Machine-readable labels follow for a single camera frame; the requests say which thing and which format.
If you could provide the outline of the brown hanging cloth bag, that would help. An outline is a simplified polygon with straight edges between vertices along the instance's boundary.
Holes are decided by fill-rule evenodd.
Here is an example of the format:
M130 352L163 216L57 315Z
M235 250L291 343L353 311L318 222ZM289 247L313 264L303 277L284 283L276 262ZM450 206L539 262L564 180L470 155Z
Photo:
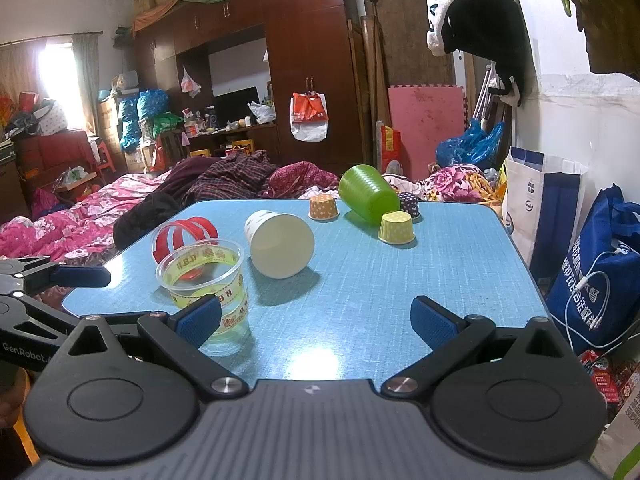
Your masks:
M639 79L639 0L576 0L590 70Z

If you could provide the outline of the dark wooden wardrobe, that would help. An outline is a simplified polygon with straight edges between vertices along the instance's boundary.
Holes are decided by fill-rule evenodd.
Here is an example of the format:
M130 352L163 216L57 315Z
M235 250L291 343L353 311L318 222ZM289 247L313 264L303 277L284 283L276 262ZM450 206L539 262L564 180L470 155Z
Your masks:
M278 165L309 160L341 174L371 158L358 21L356 0L179 2L134 34L140 86L164 90L174 112L213 105L222 124L235 96L269 96L276 119L248 130L256 148ZM319 142L290 130L290 99L307 90L326 98Z

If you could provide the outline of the pink foam mat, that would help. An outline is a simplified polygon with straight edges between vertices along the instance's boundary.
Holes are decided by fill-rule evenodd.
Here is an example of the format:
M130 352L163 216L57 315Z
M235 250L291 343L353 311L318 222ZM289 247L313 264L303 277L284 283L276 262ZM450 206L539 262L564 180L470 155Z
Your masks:
M457 86L408 84L388 88L392 127L400 132L400 163L411 180L426 179L439 143L465 129L465 98Z

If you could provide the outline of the blue tote bag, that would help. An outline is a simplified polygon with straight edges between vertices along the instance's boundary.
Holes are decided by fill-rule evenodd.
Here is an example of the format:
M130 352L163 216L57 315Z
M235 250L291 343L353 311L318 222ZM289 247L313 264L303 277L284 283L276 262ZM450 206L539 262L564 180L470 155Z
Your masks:
M578 356L614 348L639 331L639 205L617 185L600 191L546 298Z

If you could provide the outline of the orange white plastic bag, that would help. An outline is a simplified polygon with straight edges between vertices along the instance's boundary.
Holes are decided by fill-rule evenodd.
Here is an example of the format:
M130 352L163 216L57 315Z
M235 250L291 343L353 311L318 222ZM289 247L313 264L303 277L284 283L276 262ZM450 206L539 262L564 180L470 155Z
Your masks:
M319 143L329 131L326 96L318 92L296 93L290 101L290 130L300 142Z

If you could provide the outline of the white paper cup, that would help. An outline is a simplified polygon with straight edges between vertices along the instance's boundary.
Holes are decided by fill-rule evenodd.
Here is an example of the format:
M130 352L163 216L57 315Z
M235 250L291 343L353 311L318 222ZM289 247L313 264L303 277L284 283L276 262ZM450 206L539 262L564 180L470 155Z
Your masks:
M245 221L244 233L253 266L267 278L292 278L314 254L314 233L295 214L258 210Z

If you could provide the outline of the clear cup with red ribbon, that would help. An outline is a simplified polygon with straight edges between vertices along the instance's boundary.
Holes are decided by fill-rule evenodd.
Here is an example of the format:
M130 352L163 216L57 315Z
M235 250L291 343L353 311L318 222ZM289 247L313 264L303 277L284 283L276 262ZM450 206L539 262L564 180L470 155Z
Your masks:
M217 245L218 231L212 222L204 217L184 220L169 220L153 232L151 254L158 266L177 249L201 240L210 240Z

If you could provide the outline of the yellow dotted cupcake liner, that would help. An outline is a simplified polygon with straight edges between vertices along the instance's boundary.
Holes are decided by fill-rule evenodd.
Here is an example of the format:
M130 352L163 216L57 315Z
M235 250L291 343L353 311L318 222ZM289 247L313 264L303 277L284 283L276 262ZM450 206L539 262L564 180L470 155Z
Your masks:
M405 245L414 240L412 217L403 210L382 215L378 238L391 245Z

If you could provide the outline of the green plastic cup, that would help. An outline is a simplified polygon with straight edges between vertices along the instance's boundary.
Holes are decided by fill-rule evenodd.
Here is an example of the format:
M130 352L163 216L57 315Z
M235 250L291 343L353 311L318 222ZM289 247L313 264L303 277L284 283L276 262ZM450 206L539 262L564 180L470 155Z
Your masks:
M370 165L349 168L338 184L338 194L353 212L371 226L379 226L384 214L400 209L396 191Z

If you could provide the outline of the white and blue paper bag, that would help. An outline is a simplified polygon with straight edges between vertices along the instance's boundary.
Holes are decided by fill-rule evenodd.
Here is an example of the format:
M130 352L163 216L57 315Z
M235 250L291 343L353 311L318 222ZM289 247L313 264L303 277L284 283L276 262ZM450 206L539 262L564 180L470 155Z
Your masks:
M550 284L574 240L588 168L514 146L506 158L504 220L533 279Z

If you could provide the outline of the blue plastic bag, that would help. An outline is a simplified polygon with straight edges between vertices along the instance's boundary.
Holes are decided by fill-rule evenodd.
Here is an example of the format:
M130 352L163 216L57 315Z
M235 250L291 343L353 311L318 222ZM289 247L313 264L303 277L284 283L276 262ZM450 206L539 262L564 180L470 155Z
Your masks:
M471 118L469 128L462 136L438 144L436 162L442 168L474 165L484 171L495 165L503 130L504 122L498 122L490 131L485 131L479 120Z

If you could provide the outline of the pink floral blanket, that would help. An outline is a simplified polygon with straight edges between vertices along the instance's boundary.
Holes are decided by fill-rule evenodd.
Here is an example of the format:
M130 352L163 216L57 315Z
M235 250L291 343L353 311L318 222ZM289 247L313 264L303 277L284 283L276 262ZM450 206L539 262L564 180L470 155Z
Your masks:
M277 167L263 151L187 158L160 177L127 174L68 209L2 224L1 255L88 264L127 248L203 200L308 200L321 192L334 194L337 187L337 175L312 162Z

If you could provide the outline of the dark dotted cupcake liner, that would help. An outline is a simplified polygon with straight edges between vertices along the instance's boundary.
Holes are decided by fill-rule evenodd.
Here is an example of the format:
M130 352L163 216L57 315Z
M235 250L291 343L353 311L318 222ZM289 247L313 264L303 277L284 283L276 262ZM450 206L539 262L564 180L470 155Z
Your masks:
M409 192L400 192L398 194L398 200L400 203L400 210L405 211L412 220L416 220L420 217L421 211L419 206L419 199Z

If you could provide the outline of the orange dotted cupcake liner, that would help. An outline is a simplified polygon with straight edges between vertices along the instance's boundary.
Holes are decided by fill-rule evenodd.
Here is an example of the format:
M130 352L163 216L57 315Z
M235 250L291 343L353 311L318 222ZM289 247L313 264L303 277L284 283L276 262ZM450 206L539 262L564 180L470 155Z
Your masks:
M331 194L318 194L309 199L308 217L316 221L330 221L337 218L340 212L337 202Z

